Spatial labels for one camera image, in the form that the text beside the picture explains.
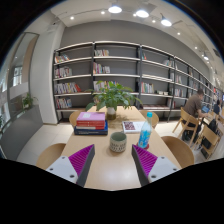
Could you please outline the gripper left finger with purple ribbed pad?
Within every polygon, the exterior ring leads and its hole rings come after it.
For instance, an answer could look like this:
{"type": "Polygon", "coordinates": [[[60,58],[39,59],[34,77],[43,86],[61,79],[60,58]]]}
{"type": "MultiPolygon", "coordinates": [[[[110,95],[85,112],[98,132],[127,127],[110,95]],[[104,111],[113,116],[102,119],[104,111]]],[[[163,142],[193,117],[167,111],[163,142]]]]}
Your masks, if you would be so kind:
{"type": "Polygon", "coordinates": [[[47,171],[83,187],[95,156],[95,146],[89,145],[71,156],[60,156],[47,171]]]}

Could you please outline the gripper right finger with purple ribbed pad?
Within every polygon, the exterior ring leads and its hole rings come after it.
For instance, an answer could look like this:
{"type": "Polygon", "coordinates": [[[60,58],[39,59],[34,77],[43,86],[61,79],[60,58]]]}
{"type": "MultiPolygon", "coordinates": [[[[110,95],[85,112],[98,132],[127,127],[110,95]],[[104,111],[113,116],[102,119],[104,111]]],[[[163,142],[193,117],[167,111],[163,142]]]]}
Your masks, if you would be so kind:
{"type": "Polygon", "coordinates": [[[157,157],[137,145],[132,145],[132,157],[142,186],[178,171],[178,167],[165,156],[157,157]]]}

